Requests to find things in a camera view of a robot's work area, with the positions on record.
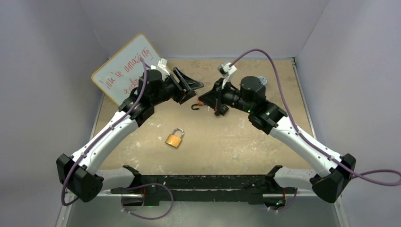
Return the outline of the orange padlock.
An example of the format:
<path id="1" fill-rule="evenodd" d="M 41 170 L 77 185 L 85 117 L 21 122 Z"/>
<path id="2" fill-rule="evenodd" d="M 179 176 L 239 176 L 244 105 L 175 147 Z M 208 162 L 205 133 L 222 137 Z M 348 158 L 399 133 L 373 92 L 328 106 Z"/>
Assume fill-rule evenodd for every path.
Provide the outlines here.
<path id="1" fill-rule="evenodd" d="M 198 100 L 197 103 L 191 105 L 192 110 L 199 110 L 203 106 L 203 102 Z"/>

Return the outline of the brass padlock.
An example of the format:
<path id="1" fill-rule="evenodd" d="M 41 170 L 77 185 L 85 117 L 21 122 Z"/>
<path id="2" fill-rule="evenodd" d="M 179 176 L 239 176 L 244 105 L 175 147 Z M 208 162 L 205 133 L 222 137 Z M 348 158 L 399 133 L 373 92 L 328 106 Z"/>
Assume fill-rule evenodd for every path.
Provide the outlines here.
<path id="1" fill-rule="evenodd" d="M 169 134 L 169 136 L 165 140 L 165 144 L 173 148 L 178 148 L 182 142 L 183 137 L 184 137 L 184 130 L 181 128 L 176 128 Z"/>

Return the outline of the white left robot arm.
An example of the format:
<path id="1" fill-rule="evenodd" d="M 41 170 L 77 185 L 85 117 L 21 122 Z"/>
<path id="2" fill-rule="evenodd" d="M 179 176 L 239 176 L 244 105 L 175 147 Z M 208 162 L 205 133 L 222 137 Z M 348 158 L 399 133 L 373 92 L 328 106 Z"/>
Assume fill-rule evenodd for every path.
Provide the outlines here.
<path id="1" fill-rule="evenodd" d="M 113 150 L 132 132 L 138 129 L 155 112 L 155 106 L 172 99 L 183 104 L 196 96 L 196 90 L 204 84 L 196 81 L 177 68 L 163 78 L 162 72 L 147 69 L 139 78 L 138 86 L 119 106 L 107 125 L 81 149 L 67 156 L 61 154 L 56 160 L 60 183 L 61 203 L 66 202 L 66 192 L 72 192 L 75 201 L 89 202 L 101 191 L 124 188 L 128 193 L 140 190 L 141 180 L 127 167 L 99 172 L 99 167 Z"/>

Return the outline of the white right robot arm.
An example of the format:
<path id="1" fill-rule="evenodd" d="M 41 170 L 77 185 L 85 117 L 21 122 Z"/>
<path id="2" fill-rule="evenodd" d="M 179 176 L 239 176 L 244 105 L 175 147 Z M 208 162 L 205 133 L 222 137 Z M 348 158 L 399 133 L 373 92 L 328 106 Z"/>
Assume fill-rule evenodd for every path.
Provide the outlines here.
<path id="1" fill-rule="evenodd" d="M 199 101 L 223 115 L 228 107 L 248 113 L 251 124 L 286 144 L 311 167 L 311 170 L 279 167 L 265 180 L 270 192 L 283 187 L 311 190 L 328 203 L 335 203 L 352 176 L 356 159 L 351 154 L 341 155 L 321 144 L 314 137 L 292 124 L 288 114 L 266 99 L 266 87 L 257 77 L 247 76 L 240 88 L 231 83 L 222 85 L 223 78 L 215 82 L 212 90 L 199 97 Z"/>

